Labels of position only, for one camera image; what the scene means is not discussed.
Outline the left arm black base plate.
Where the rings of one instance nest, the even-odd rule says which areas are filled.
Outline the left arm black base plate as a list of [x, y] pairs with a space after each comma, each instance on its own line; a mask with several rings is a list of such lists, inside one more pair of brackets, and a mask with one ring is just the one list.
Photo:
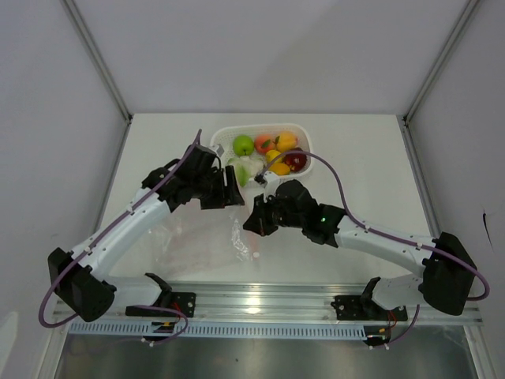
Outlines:
[[127, 306], [127, 317], [178, 317], [183, 313], [187, 318], [193, 318], [196, 308], [196, 293], [171, 292], [161, 294], [152, 306]]

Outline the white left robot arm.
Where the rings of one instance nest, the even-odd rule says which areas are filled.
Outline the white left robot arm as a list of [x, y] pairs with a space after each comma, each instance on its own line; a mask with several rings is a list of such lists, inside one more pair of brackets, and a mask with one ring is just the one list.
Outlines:
[[168, 316], [174, 308], [172, 287], [159, 276], [112, 278], [115, 263], [145, 232], [181, 205], [197, 199], [203, 210], [243, 205], [234, 169], [199, 167], [179, 159], [149, 173], [126, 210], [108, 227], [69, 252], [60, 248], [48, 257], [54, 293], [82, 320], [99, 319], [112, 306], [129, 316]]

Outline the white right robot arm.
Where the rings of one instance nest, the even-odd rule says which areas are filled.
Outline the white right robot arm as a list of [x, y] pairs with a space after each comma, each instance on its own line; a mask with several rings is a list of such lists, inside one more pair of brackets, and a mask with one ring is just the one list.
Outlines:
[[280, 227], [297, 228], [318, 245], [361, 251], [407, 270], [404, 276], [369, 280], [360, 307], [372, 319], [398, 306], [422, 304], [459, 316], [477, 275], [456, 236], [423, 237], [355, 223], [343, 208], [318, 203], [296, 180], [284, 182], [268, 197], [256, 196], [243, 227], [262, 237]]

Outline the clear zip top bag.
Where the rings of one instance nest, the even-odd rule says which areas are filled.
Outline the clear zip top bag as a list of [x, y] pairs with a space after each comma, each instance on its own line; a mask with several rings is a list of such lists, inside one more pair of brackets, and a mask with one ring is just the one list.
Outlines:
[[198, 201], [179, 207], [144, 236], [155, 268], [182, 276], [260, 258], [258, 237], [243, 229], [249, 208], [202, 210]]

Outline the green apple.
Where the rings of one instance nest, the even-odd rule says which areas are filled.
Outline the green apple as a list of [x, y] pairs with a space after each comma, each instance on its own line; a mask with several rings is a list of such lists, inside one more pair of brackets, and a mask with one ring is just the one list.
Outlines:
[[250, 156], [255, 150], [253, 139], [247, 135], [236, 136], [232, 147], [236, 156]]

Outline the white cauliflower with green leaves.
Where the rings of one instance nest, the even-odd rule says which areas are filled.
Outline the white cauliflower with green leaves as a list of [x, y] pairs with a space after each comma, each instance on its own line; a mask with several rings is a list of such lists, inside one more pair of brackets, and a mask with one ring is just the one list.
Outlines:
[[264, 161], [251, 156], [230, 158], [226, 165], [232, 166], [234, 169], [240, 187], [245, 187], [251, 178], [254, 178], [264, 169]]

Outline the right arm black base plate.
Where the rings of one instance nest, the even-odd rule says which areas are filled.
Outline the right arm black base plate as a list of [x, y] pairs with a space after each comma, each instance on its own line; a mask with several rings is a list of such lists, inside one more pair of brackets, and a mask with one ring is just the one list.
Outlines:
[[406, 308], [381, 308], [360, 295], [336, 295], [330, 303], [339, 321], [407, 321]]

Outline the orange yellow fruit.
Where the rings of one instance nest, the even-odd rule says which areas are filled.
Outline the orange yellow fruit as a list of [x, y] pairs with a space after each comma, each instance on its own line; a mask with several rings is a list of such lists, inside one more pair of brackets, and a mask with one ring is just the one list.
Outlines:
[[275, 147], [279, 152], [286, 152], [296, 148], [298, 145], [297, 135], [289, 132], [283, 131], [275, 137]]

